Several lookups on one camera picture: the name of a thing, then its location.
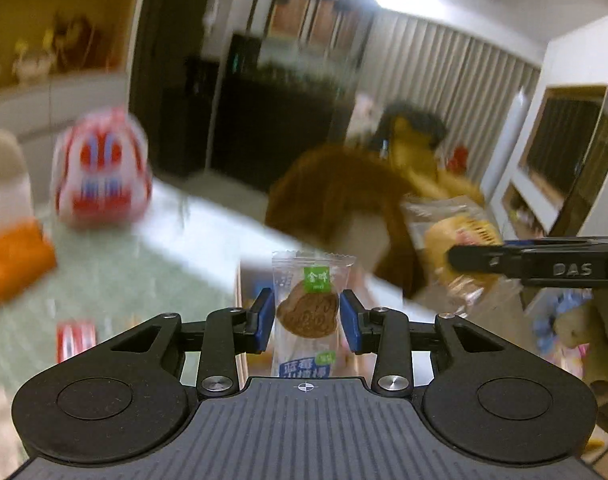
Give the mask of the brown plush toy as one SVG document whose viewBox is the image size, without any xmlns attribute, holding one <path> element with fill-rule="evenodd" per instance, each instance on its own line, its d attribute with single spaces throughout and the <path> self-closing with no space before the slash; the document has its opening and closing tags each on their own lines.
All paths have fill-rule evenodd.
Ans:
<svg viewBox="0 0 608 480">
<path fill-rule="evenodd" d="M 477 205 L 485 203 L 477 184 L 439 165 L 437 149 L 447 133 L 436 114 L 392 102 L 367 146 L 328 144 L 302 155 L 272 185 L 265 225 L 337 252 L 351 220 L 377 218 L 386 230 L 387 247 L 373 273 L 412 298 L 426 277 L 401 210 L 404 199 L 466 196 Z"/>
</svg>

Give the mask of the wooden display shelf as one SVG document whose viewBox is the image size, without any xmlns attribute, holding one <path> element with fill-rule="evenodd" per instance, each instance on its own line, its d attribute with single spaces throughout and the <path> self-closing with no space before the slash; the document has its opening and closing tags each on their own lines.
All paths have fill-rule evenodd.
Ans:
<svg viewBox="0 0 608 480">
<path fill-rule="evenodd" d="M 0 0 L 0 92 L 127 65 L 136 0 Z"/>
</svg>

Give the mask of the red white cartoon bag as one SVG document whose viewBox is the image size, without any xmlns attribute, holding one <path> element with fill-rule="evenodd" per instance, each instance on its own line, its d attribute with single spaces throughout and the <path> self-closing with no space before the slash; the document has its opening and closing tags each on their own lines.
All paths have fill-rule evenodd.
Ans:
<svg viewBox="0 0 608 480">
<path fill-rule="evenodd" d="M 119 226 L 139 220 L 152 195 L 148 140 L 125 107 L 80 116 L 54 145 L 50 202 L 69 226 Z"/>
</svg>

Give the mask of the orange packet in white box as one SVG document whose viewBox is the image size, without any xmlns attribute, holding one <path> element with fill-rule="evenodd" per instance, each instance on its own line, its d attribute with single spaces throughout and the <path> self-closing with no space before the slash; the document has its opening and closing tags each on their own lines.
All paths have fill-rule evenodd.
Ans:
<svg viewBox="0 0 608 480">
<path fill-rule="evenodd" d="M 54 245 L 34 213 L 30 178 L 0 182 L 0 306 L 56 267 Z"/>
</svg>

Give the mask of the clear brown cookie packet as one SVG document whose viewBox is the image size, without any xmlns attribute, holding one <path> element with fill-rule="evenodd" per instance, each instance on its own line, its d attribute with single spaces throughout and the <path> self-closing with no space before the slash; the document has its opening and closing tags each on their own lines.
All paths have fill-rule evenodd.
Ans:
<svg viewBox="0 0 608 480">
<path fill-rule="evenodd" d="M 271 374 L 329 378 L 340 352 L 339 302 L 353 256 L 327 252 L 276 252 L 272 256 L 276 316 Z"/>
</svg>

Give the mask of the black cabinet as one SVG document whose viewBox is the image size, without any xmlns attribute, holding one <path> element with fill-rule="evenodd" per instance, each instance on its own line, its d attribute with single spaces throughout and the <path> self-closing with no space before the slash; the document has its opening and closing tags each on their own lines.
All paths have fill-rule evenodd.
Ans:
<svg viewBox="0 0 608 480">
<path fill-rule="evenodd" d="M 226 62 L 185 59 L 182 84 L 165 90 L 157 168 L 178 177 L 209 168 L 267 192 L 296 159 L 341 144 L 353 108 L 348 79 L 266 58 L 264 39 L 234 35 Z"/>
</svg>

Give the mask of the red stick snack packet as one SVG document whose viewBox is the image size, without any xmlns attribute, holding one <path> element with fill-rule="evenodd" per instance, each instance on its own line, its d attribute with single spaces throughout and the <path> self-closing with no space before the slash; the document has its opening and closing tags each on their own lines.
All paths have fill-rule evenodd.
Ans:
<svg viewBox="0 0 608 480">
<path fill-rule="evenodd" d="M 57 326 L 57 363 L 95 347 L 97 329 L 88 321 L 66 321 Z"/>
</svg>

